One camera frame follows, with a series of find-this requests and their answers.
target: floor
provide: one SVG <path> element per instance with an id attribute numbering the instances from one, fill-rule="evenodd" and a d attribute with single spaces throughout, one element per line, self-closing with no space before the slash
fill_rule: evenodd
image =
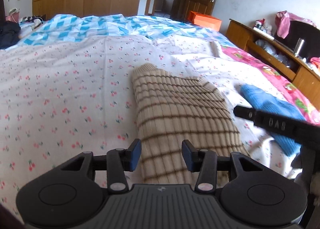
<path id="1" fill-rule="evenodd" d="M 167 13 L 164 13 L 164 12 L 155 12 L 155 13 L 154 13 L 154 16 L 170 19 L 170 14 L 167 14 Z"/>

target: pink floral blanket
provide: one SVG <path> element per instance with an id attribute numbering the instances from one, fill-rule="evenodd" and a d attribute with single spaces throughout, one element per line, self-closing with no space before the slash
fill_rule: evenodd
<path id="1" fill-rule="evenodd" d="M 289 103 L 297 106 L 308 122 L 320 125 L 320 114 L 316 108 L 291 82 L 281 76 L 279 72 L 242 49 L 226 46 L 221 47 L 224 54 L 230 56 L 232 59 L 259 69 Z"/>

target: black bag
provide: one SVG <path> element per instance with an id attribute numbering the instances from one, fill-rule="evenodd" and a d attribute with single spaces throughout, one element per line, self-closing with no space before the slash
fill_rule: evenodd
<path id="1" fill-rule="evenodd" d="M 1 22 L 0 23 L 0 49 L 13 46 L 19 41 L 19 32 L 21 28 L 15 22 Z"/>

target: bed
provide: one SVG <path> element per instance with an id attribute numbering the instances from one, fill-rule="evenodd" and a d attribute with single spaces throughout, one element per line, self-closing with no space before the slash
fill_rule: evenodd
<path id="1" fill-rule="evenodd" d="M 137 136 L 130 75 L 150 62 L 173 75 L 201 76 L 228 103 L 250 106 L 238 93 L 253 84 L 297 106 L 305 118 L 319 113 L 285 78 L 238 49 L 219 32 L 170 19 L 112 15 L 57 15 L 0 53 L 0 194 L 19 217 L 17 191 L 28 181 L 83 151 L 106 154 Z M 250 156 L 292 178 L 294 156 L 249 121 L 234 121 Z M 139 183 L 139 169 L 126 174 Z M 105 187 L 106 174 L 96 182 Z"/>

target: blue and white checkered blanket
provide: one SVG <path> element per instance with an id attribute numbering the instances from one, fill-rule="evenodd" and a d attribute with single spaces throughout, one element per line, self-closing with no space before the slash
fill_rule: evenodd
<path id="1" fill-rule="evenodd" d="M 80 42 L 87 37 L 96 35 L 143 35 L 150 39 L 156 39 L 172 34 L 201 38 L 208 41 L 216 40 L 222 46 L 236 47 L 221 33 L 209 28 L 189 25 L 161 17 L 124 17 L 122 14 L 84 18 L 68 14 L 58 14 L 30 35 L 20 40 L 16 46 L 47 45 L 56 41 Z"/>

